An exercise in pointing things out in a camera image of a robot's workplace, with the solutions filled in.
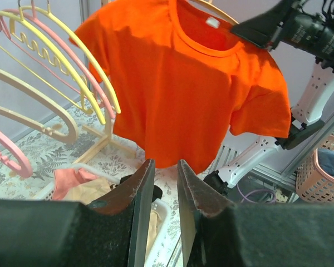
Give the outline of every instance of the pink laundry basket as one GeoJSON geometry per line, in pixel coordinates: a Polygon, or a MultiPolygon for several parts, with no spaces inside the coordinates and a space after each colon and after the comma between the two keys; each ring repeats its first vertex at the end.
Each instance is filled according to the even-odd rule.
{"type": "MultiPolygon", "coordinates": [[[[330,135],[320,148],[334,151],[334,135],[330,135]]],[[[318,149],[298,168],[296,192],[306,202],[334,203],[334,177],[320,168],[318,149]]]]}

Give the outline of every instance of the hanger hook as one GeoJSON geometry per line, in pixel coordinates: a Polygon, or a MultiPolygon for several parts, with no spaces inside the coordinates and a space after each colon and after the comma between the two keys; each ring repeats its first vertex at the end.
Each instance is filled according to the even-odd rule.
{"type": "Polygon", "coordinates": [[[51,13],[51,4],[50,4],[50,0],[47,0],[47,12],[51,13]]]}
{"type": "Polygon", "coordinates": [[[23,11],[22,11],[22,8],[21,8],[21,0],[17,0],[17,4],[18,4],[18,10],[20,12],[20,19],[23,21],[24,17],[23,17],[23,11]]]}

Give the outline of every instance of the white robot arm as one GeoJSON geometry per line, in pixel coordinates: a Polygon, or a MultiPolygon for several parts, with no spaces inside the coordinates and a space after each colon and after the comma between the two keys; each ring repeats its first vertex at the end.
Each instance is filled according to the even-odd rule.
{"type": "MultiPolygon", "coordinates": [[[[301,3],[301,1],[296,0],[282,0],[276,7],[274,7],[269,12],[266,12],[264,15],[256,17],[255,19],[258,20],[257,23],[254,21],[255,19],[251,19],[245,22],[245,25],[241,23],[240,26],[236,26],[238,28],[235,28],[234,30],[232,30],[232,32],[236,35],[243,37],[247,41],[254,43],[259,47],[269,50],[274,49],[280,41],[285,41],[281,39],[285,39],[285,34],[282,34],[282,31],[284,28],[287,28],[286,22],[292,20],[292,26],[294,27],[294,21],[296,21],[297,16],[304,16],[303,12],[298,11],[299,9],[301,9],[303,4],[304,2],[301,3]],[[278,20],[276,29],[273,30],[272,34],[266,34],[265,32],[262,32],[262,29],[255,29],[254,26],[252,26],[256,23],[257,25],[261,24],[262,27],[262,22],[265,21],[267,23],[267,27],[265,28],[270,29],[271,27],[269,26],[269,24],[272,23],[270,16],[274,15],[275,12],[279,15],[278,18],[282,15],[280,13],[286,14],[283,15],[284,21],[282,21],[282,19],[281,21],[280,19],[278,20]],[[261,37],[269,35],[270,40],[265,40],[264,38],[258,39],[257,36],[254,35],[255,30],[258,30],[258,32],[262,33],[261,37]]],[[[290,34],[292,38],[289,38],[289,40],[297,39],[296,37],[299,34],[298,29],[304,27],[304,25],[296,26],[298,26],[298,28],[290,34]]],[[[313,21],[312,27],[319,27],[319,25],[313,21]]],[[[303,31],[303,35],[298,38],[298,42],[296,43],[296,45],[289,40],[285,42],[295,47],[299,47],[299,44],[302,43],[303,38],[306,40],[310,40],[313,38],[307,36],[307,34],[317,33],[317,31],[306,31],[304,29],[303,31]]],[[[325,31],[326,25],[324,22],[322,34],[325,31]]],[[[329,42],[328,46],[332,46],[334,50],[334,44],[332,45],[331,42],[329,42]]],[[[304,94],[302,95],[299,102],[291,109],[292,124],[288,138],[279,139],[270,136],[260,136],[255,143],[249,146],[227,166],[222,167],[221,169],[209,174],[204,179],[207,184],[209,184],[220,193],[225,194],[226,188],[235,187],[237,183],[248,172],[250,172],[258,164],[263,162],[266,158],[270,157],[270,155],[273,155],[280,150],[289,150],[296,147],[324,126],[324,122],[321,121],[322,112],[327,101],[334,93],[334,58],[330,58],[329,55],[322,55],[323,51],[321,51],[320,53],[312,51],[312,54],[316,55],[316,62],[314,64],[312,76],[304,94]]]]}
{"type": "MultiPolygon", "coordinates": [[[[307,127],[320,121],[322,111],[333,92],[334,73],[332,69],[323,70],[320,64],[315,64],[306,91],[298,104],[292,108],[293,118],[307,127]]],[[[218,175],[229,188],[233,188],[250,170],[280,150],[283,150],[283,147],[277,138],[260,136],[255,143],[227,166],[219,169],[218,175]]]]}

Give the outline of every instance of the yellow clothes hanger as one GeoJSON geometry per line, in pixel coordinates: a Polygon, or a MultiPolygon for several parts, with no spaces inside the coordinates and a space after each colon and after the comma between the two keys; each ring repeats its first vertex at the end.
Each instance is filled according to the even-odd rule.
{"type": "MultiPolygon", "coordinates": [[[[21,7],[21,9],[23,11],[27,10],[27,9],[32,9],[32,6],[23,6],[23,7],[21,7]]],[[[76,34],[68,26],[66,26],[62,21],[60,21],[56,16],[54,16],[52,14],[50,0],[47,0],[47,10],[44,10],[40,7],[35,6],[35,11],[40,13],[40,14],[45,15],[46,17],[48,17],[49,19],[54,21],[55,24],[60,26],[72,38],[72,40],[78,45],[78,47],[83,51],[83,53],[86,55],[86,57],[88,58],[90,63],[94,66],[97,73],[100,75],[100,77],[101,77],[101,79],[104,83],[105,88],[108,90],[108,93],[110,95],[112,103],[114,104],[115,112],[120,114],[121,113],[120,105],[119,105],[119,102],[117,100],[114,88],[112,87],[107,75],[105,74],[105,72],[103,71],[103,69],[101,68],[101,66],[97,62],[97,60],[95,59],[95,57],[91,54],[91,52],[84,45],[84,43],[76,36],[76,34]]]]}
{"type": "Polygon", "coordinates": [[[24,115],[18,114],[12,110],[0,106],[0,115],[8,117],[19,123],[22,123],[32,129],[35,129],[53,139],[61,141],[63,143],[72,144],[78,139],[78,126],[72,116],[55,101],[41,93],[39,90],[33,88],[31,85],[25,83],[19,78],[11,75],[10,73],[0,69],[0,80],[19,89],[21,92],[32,97],[36,101],[49,108],[56,115],[58,115],[67,125],[68,134],[58,132],[50,127],[45,127],[43,124],[28,118],[24,115]]]}
{"type": "MultiPolygon", "coordinates": [[[[60,36],[58,36],[53,30],[50,29],[50,27],[46,24],[44,24],[36,15],[35,11],[35,2],[34,0],[31,0],[31,6],[32,6],[32,16],[27,14],[26,12],[23,12],[25,19],[28,20],[30,23],[34,24],[39,28],[39,30],[42,30],[42,33],[47,34],[47,36],[51,37],[56,43],[58,49],[63,49],[67,53],[67,58],[73,60],[73,62],[76,64],[76,66],[79,68],[80,71],[82,71],[83,75],[81,75],[81,78],[84,80],[85,84],[87,84],[87,80],[89,80],[92,93],[94,94],[94,97],[96,100],[98,100],[98,97],[100,98],[99,107],[105,108],[105,112],[108,112],[108,115],[110,118],[115,118],[115,112],[113,111],[112,106],[110,105],[110,101],[107,98],[104,90],[101,88],[99,83],[95,80],[92,73],[87,69],[87,67],[84,65],[84,63],[80,60],[80,58],[74,53],[74,51],[69,47],[68,42],[65,42],[62,40],[60,36]]],[[[20,15],[19,9],[4,9],[3,11],[13,13],[15,15],[20,15]]],[[[4,29],[8,32],[6,24],[4,24],[4,20],[0,20],[0,28],[4,27],[4,29]]],[[[37,60],[33,56],[31,56],[25,49],[23,49],[17,42],[15,42],[13,39],[10,40],[15,46],[17,46],[20,50],[22,50],[25,54],[27,54],[29,57],[31,57],[33,60],[35,60],[38,64],[40,64],[42,67],[44,67],[48,72],[50,72],[52,75],[54,75],[59,81],[63,82],[65,85],[67,85],[70,89],[80,94],[80,91],[75,89],[73,86],[68,84],[66,81],[58,77],[54,72],[51,71],[50,68],[48,68],[43,62],[37,60]]]]}
{"type": "Polygon", "coordinates": [[[217,8],[212,4],[213,0],[209,0],[208,2],[205,0],[189,0],[193,3],[197,3],[201,5],[202,7],[206,8],[207,10],[217,14],[221,19],[229,22],[231,25],[239,24],[234,18],[232,18],[230,15],[226,14],[221,9],[217,8]]]}
{"type": "MultiPolygon", "coordinates": [[[[73,105],[81,109],[84,113],[86,114],[92,114],[93,111],[91,109],[86,109],[84,107],[84,98],[86,97],[88,101],[90,102],[92,109],[95,111],[97,118],[99,119],[101,124],[105,124],[105,118],[104,115],[102,114],[98,103],[96,102],[92,92],[89,91],[87,85],[84,83],[84,81],[81,79],[79,74],[76,72],[76,70],[72,67],[72,65],[69,63],[69,61],[64,57],[64,55],[58,50],[58,48],[46,37],[44,36],[37,28],[35,28],[33,25],[28,23],[22,14],[21,10],[21,16],[16,16],[12,13],[0,11],[0,16],[1,17],[8,17],[10,18],[10,31],[11,34],[15,34],[14,30],[14,22],[19,22],[26,28],[28,28],[31,32],[33,32],[39,39],[47,46],[49,47],[53,54],[55,55],[53,61],[50,59],[50,55],[48,54],[47,50],[42,50],[42,54],[40,55],[40,52],[38,50],[38,46],[35,42],[32,41],[32,49],[35,50],[41,57],[49,60],[50,63],[55,64],[56,66],[59,66],[60,69],[62,69],[62,65],[67,69],[67,73],[69,73],[72,77],[73,80],[78,84],[79,88],[81,89],[81,102],[82,102],[82,107],[74,103],[69,97],[65,96],[60,90],[56,89],[53,87],[50,83],[48,83],[46,80],[44,80],[42,77],[40,77],[38,74],[33,72],[30,68],[28,68],[25,64],[23,64],[21,61],[15,58],[11,53],[9,53],[4,47],[0,45],[0,49],[3,50],[6,54],[8,54],[10,57],[12,57],[16,62],[18,62],[21,66],[23,66],[25,69],[30,71],[30,73],[34,74],[37,78],[39,78],[42,82],[44,82],[46,85],[50,86],[52,89],[54,89],[56,92],[58,92],[61,96],[63,96],[65,99],[69,100],[73,105]]],[[[8,38],[11,38],[11,35],[9,35],[7,32],[5,32],[6,36],[8,38]]],[[[24,34],[21,33],[21,37],[16,36],[21,40],[21,42],[27,42],[27,39],[25,40],[24,34]]]]}

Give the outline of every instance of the beige cloth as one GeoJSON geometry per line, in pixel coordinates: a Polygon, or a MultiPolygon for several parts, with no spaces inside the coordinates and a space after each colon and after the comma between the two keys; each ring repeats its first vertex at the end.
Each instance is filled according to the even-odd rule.
{"type": "MultiPolygon", "coordinates": [[[[79,201],[85,205],[88,205],[92,201],[110,192],[110,186],[111,184],[107,181],[106,178],[99,177],[96,180],[86,182],[71,188],[63,198],[63,201],[79,201]]],[[[150,253],[152,245],[154,244],[157,236],[158,227],[161,223],[162,219],[158,213],[155,210],[151,210],[146,255],[149,255],[150,253]]]]}
{"type": "Polygon", "coordinates": [[[99,177],[96,180],[71,188],[63,201],[79,201],[88,205],[92,201],[110,192],[110,183],[106,178],[99,177]]]}
{"type": "Polygon", "coordinates": [[[147,246],[146,246],[146,255],[150,254],[150,250],[157,236],[157,229],[161,223],[162,223],[162,220],[161,220],[160,215],[158,215],[158,213],[155,210],[151,210],[149,234],[148,234],[147,246]]]}

